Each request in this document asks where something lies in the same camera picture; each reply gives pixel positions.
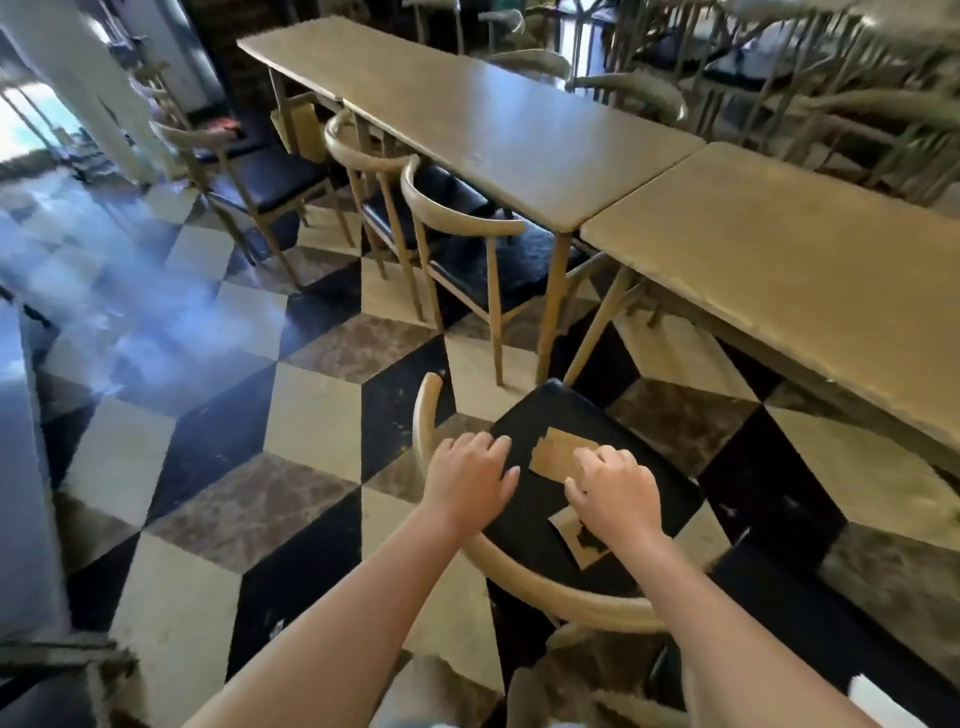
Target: person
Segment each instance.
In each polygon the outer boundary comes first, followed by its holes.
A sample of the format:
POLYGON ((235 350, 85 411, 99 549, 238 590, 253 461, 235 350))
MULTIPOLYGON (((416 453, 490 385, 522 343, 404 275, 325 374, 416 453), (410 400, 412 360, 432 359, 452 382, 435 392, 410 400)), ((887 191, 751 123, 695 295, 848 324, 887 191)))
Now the person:
MULTIPOLYGON (((485 432, 444 440, 409 518, 186 728, 367 726, 434 584, 457 550, 510 500, 519 479, 517 467, 501 477, 510 446, 510 438, 494 440, 485 432)), ((567 480, 566 497, 635 577, 679 644, 692 678, 684 684, 692 725, 876 728, 684 559, 660 528, 654 477, 628 451, 604 446, 575 455, 584 476, 567 480)))
POLYGON ((0 0, 0 29, 120 174, 141 183, 156 182, 157 170, 176 173, 176 158, 150 128, 150 105, 73 0, 0 0), (135 153, 124 131, 149 161, 135 153))

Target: person's left hand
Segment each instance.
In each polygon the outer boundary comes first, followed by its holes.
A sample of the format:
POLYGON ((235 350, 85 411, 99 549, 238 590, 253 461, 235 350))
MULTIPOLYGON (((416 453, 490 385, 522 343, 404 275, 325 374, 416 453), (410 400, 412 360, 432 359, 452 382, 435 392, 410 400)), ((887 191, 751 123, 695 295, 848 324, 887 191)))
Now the person's left hand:
POLYGON ((501 478, 510 452, 509 437, 489 432, 444 440, 433 453, 420 508, 449 526, 459 544, 495 519, 514 494, 519 466, 501 478))

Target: black cushion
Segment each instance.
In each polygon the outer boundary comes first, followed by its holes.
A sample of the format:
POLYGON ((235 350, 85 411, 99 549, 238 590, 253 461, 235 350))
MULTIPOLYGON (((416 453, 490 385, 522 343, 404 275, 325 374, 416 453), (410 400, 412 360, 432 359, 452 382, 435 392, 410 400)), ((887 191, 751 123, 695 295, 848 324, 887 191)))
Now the black cushion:
MULTIPOLYGON (((759 93, 767 77, 774 74, 776 50, 753 48, 731 51, 707 64, 704 78, 715 84, 735 86, 759 93)), ((790 85, 793 78, 790 59, 780 62, 771 90, 778 91, 790 85)))
MULTIPOLYGON (((747 535, 716 564, 713 581, 843 694, 864 674, 928 728, 953 728, 960 692, 939 672, 807 570, 747 535)), ((647 683, 657 702, 682 710, 681 655, 672 641, 647 683)))
MULTIPOLYGON (((289 155, 279 147, 237 158, 231 165, 237 178, 247 188, 256 211, 265 214, 290 202, 327 177, 327 169, 309 159, 289 155)), ((246 209, 233 180, 218 174, 210 181, 210 193, 217 200, 246 209)))
MULTIPOLYGON (((493 217, 503 219, 503 212, 498 210, 493 217)), ((553 233, 533 223, 527 225, 522 235, 496 240, 496 273, 500 282, 500 309, 504 313, 546 291, 553 233)), ((431 250, 430 265, 471 301, 490 310, 486 238, 453 235, 435 242, 431 250)), ((570 246, 567 270, 586 259, 586 254, 570 246)))
MULTIPOLYGON (((414 185, 435 203, 467 215, 471 215, 489 204, 487 198, 473 187, 466 182, 461 182, 436 164, 427 164, 417 170, 414 185)), ((400 229, 403 231, 403 242, 406 243, 408 248, 415 249, 417 247, 417 236, 414 232, 414 219, 410 214, 407 201, 403 199, 399 182, 393 185, 391 192, 396 207, 396 217, 399 218, 400 229)), ((383 198, 382 190, 377 189, 368 200, 361 203, 360 207, 382 232, 393 236, 393 231, 390 228, 390 218, 387 216, 387 203, 383 198)), ((426 235, 428 240, 436 240, 443 234, 428 229, 426 235)))
MULTIPOLYGON (((634 59, 661 71, 673 71, 680 57, 683 40, 678 30, 666 31, 638 50, 634 54, 634 59)), ((686 58, 681 66, 682 76, 692 76, 697 72, 701 59, 707 55, 708 48, 709 38, 694 36, 690 39, 687 43, 686 58)), ((726 52, 726 48, 715 48, 707 57, 707 61, 718 59, 726 52)))
POLYGON ((520 564, 561 584, 599 594, 638 595, 636 582, 611 554, 580 571, 560 534, 547 520, 567 506, 564 486, 529 470, 533 448, 548 427, 632 452, 657 479, 663 530, 670 536, 680 532, 703 502, 697 486, 653 448, 589 400, 557 379, 550 379, 524 397, 491 430, 496 437, 510 435, 513 439, 506 467, 520 466, 520 482, 513 499, 484 533, 520 564))
MULTIPOLYGON (((257 141, 256 139, 237 139, 227 146, 227 159, 234 159, 253 152, 259 152, 261 149, 266 149, 267 146, 266 142, 257 141)), ((198 149, 195 150, 193 154, 200 164, 213 164, 218 159, 217 153, 211 149, 198 149)))

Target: forearm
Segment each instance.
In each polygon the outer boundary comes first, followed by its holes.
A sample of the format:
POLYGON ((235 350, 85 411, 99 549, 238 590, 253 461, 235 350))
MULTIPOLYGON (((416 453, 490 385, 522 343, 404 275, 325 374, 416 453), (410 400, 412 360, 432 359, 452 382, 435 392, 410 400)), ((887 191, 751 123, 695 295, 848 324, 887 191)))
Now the forearm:
POLYGON ((705 574, 645 532, 616 549, 680 646, 697 691, 730 728, 876 728, 705 574))
POLYGON ((417 509, 184 728, 366 726, 414 619, 457 549, 443 520, 417 509))

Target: wooden table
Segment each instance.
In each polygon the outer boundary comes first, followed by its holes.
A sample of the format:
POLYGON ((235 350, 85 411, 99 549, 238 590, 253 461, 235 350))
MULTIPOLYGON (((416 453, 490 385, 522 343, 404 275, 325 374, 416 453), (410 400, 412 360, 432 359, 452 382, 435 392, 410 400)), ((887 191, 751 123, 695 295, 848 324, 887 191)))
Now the wooden table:
POLYGON ((546 379, 570 234, 704 146, 692 134, 343 18, 239 45, 555 233, 538 380, 546 379))
POLYGON ((695 324, 960 473, 960 223, 710 144, 582 235, 695 324))

